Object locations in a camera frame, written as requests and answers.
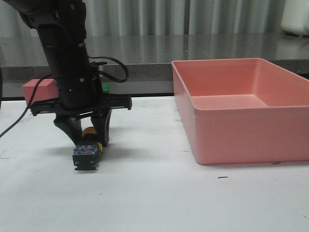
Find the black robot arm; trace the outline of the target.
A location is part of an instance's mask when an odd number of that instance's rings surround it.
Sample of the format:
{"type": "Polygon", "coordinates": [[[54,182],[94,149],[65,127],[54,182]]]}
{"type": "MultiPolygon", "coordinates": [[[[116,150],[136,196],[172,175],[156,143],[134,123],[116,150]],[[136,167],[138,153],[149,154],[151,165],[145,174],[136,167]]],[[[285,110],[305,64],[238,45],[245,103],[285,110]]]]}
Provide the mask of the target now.
{"type": "Polygon", "coordinates": [[[86,5],[81,0],[10,0],[25,24],[36,29],[47,58],[58,96],[33,101],[34,116],[54,113],[54,124],[76,145],[86,141],[81,119],[89,117],[95,132],[94,143],[107,146],[112,109],[131,109],[129,96],[104,93],[101,76],[118,79],[101,71],[99,62],[87,54],[85,46],[86,5]]]}

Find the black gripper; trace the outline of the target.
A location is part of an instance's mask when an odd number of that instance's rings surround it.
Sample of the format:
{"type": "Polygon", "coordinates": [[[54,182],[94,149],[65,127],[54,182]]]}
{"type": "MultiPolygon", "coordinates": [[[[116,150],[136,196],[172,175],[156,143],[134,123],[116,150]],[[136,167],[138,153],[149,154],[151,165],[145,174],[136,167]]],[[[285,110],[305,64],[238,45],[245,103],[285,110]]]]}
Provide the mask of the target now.
{"type": "Polygon", "coordinates": [[[60,98],[36,101],[30,106],[34,116],[55,113],[54,125],[61,129],[75,145],[82,141],[80,119],[90,117],[103,147],[109,143],[109,125],[112,109],[131,110],[132,99],[129,95],[103,93],[97,102],[81,109],[69,109],[61,104],[60,98]]]}

